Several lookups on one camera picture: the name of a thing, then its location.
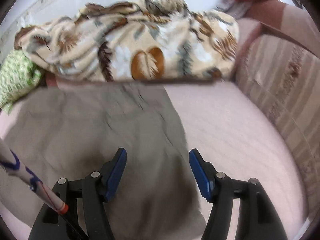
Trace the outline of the striped floral sofa cushion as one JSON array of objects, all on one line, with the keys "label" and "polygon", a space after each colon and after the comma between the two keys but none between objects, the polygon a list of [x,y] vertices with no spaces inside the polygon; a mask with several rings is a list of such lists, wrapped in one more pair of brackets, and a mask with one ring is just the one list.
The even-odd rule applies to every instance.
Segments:
[{"label": "striped floral sofa cushion", "polygon": [[319,211],[319,58],[293,42],[262,35],[241,59],[236,83],[283,137],[314,218]]}]

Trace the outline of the brown pink sofa backrest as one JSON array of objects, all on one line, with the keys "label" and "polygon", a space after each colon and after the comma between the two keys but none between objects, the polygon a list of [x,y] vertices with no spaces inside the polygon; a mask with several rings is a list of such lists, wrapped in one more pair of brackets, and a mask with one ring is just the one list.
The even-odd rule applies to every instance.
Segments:
[{"label": "brown pink sofa backrest", "polygon": [[263,34],[291,41],[319,57],[319,29],[303,9],[278,0],[256,2],[237,23],[240,38],[235,65],[239,64],[251,43]]}]

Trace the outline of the leaf-print beige blanket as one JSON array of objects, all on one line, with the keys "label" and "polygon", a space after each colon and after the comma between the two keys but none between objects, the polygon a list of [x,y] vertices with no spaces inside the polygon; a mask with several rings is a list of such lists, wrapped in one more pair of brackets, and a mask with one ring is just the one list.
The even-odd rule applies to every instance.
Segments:
[{"label": "leaf-print beige blanket", "polygon": [[238,41],[237,21],[223,12],[138,0],[88,3],[78,17],[22,28],[14,46],[67,80],[211,80],[230,76]]}]

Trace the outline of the green patterned pillow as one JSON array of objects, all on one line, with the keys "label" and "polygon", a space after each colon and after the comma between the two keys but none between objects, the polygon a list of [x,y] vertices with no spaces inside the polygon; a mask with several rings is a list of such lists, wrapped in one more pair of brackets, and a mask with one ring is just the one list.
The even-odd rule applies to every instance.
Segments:
[{"label": "green patterned pillow", "polygon": [[12,50],[1,65],[1,110],[9,114],[17,100],[40,84],[43,75],[44,70],[23,51]]}]

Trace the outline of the white marker with red tip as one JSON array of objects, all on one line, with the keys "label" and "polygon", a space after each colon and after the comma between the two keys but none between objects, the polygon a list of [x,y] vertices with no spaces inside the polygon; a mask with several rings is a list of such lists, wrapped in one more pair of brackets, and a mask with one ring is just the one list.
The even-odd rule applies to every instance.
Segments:
[{"label": "white marker with red tip", "polygon": [[61,200],[42,180],[27,166],[24,165],[18,156],[1,139],[1,166],[8,175],[20,178],[27,184],[45,204],[60,215],[68,211],[68,205]]}]

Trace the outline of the olive quilted puffer jacket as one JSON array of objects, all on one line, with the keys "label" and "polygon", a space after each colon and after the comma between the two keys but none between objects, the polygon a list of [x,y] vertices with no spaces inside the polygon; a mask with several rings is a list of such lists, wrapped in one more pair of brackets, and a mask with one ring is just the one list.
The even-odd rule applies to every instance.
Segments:
[{"label": "olive quilted puffer jacket", "polygon": [[116,239],[196,239],[206,226],[185,132],[162,87],[38,89],[4,141],[49,187],[84,178],[124,148],[127,164],[105,205]]}]

